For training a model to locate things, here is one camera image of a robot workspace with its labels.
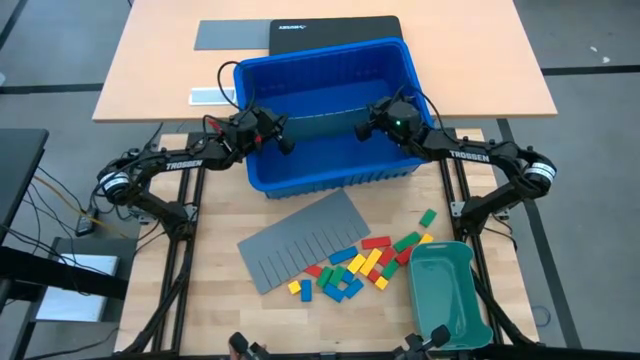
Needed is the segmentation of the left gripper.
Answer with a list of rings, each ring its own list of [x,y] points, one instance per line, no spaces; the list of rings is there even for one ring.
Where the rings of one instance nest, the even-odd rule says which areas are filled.
[[[260,149],[264,142],[277,137],[279,151],[287,156],[295,148],[295,143],[283,135],[284,127],[289,119],[287,114],[277,115],[271,109],[252,107],[237,113],[221,123],[225,140],[239,151]],[[255,136],[262,136],[262,144],[255,143]]]

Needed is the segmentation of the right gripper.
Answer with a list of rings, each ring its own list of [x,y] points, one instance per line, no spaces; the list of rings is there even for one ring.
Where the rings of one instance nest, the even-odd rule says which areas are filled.
[[[424,125],[420,111],[411,100],[411,96],[383,97],[369,105],[369,121],[354,126],[357,140],[368,140],[376,129],[385,133],[394,143],[408,145]]]

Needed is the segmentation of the long grey slotted divider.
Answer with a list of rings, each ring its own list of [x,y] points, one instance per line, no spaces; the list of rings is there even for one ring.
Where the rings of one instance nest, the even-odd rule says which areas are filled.
[[[289,117],[284,125],[284,137],[294,142],[353,134],[356,125],[369,121],[369,107]]]

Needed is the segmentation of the large blue plastic bin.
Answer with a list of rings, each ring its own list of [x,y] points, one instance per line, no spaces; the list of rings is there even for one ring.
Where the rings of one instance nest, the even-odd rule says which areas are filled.
[[[296,117],[368,106],[396,92],[409,95],[420,83],[406,43],[388,37],[246,59],[234,70],[234,85],[239,106]],[[247,158],[251,185],[270,199],[402,177],[423,163],[382,132],[365,142],[354,131],[294,143],[287,156],[269,141]]]

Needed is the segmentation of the short grey slotted divider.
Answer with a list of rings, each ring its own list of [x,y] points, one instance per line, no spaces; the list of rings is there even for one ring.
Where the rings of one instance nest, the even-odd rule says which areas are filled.
[[[238,250],[263,295],[369,234],[360,212],[339,190],[240,241]]]

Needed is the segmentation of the small green plastic basket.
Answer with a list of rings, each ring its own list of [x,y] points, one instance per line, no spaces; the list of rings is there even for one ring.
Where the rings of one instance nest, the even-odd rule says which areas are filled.
[[[473,257],[469,246],[456,241],[423,243],[410,255],[407,273],[417,333],[426,337],[446,326],[451,338],[444,350],[473,350],[493,339],[478,304]]]

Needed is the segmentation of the white-framed smartphone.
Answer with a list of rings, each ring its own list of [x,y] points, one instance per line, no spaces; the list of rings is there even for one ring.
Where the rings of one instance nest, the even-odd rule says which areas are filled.
[[[223,106],[237,104],[234,87],[200,87],[192,88],[188,102],[191,106]]]

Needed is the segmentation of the grey flat panel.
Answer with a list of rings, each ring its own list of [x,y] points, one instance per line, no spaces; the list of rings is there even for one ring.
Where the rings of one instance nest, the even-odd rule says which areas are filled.
[[[194,49],[252,50],[269,47],[271,19],[202,20]]]

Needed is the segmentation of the long blue wooden block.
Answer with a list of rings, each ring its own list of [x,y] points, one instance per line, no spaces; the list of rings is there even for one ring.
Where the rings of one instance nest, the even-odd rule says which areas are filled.
[[[358,255],[358,249],[355,246],[351,246],[330,255],[329,262],[332,265],[337,265],[339,263],[352,259],[357,255]]]

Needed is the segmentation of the long yellow wooden block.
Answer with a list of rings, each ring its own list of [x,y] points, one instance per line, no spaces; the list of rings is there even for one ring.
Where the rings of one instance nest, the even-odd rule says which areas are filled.
[[[377,248],[372,249],[368,257],[366,258],[365,262],[360,267],[359,272],[365,276],[368,276],[371,273],[371,271],[374,269],[381,255],[382,255],[381,250]]]

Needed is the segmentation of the light wood desk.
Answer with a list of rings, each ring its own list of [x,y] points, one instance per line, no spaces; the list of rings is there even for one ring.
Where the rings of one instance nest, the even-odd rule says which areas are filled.
[[[556,106],[512,0],[134,0],[92,119],[198,120],[192,88],[230,87],[228,60],[262,50],[196,51],[202,20],[395,15],[422,90],[444,117],[551,117]]]

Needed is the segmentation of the grey metal plate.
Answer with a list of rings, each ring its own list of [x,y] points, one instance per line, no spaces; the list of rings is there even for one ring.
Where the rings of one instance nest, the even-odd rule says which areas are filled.
[[[73,240],[56,238],[54,249],[63,253],[87,254],[87,255],[109,255],[119,258],[119,265],[115,276],[128,280],[133,264],[133,253],[136,248],[136,241],[133,239],[88,239]],[[114,298],[107,298],[104,313],[100,322],[119,322],[122,316],[124,301]]]

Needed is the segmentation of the black power adapter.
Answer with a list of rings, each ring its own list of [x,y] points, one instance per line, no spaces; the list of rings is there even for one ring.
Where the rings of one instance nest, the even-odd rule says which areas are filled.
[[[75,235],[77,237],[83,237],[89,235],[95,231],[96,224],[92,221],[98,215],[98,211],[95,207],[89,207],[84,215],[78,217]]]

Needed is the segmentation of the black desk crossbar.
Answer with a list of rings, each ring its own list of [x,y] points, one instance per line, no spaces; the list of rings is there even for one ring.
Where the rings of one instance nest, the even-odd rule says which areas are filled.
[[[28,252],[0,247],[0,301],[34,301],[48,286],[124,299],[128,282]]]

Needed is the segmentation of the black side desk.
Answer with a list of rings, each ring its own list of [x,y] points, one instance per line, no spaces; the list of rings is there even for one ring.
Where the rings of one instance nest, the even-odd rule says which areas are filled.
[[[45,129],[0,128],[0,245],[44,153]]]

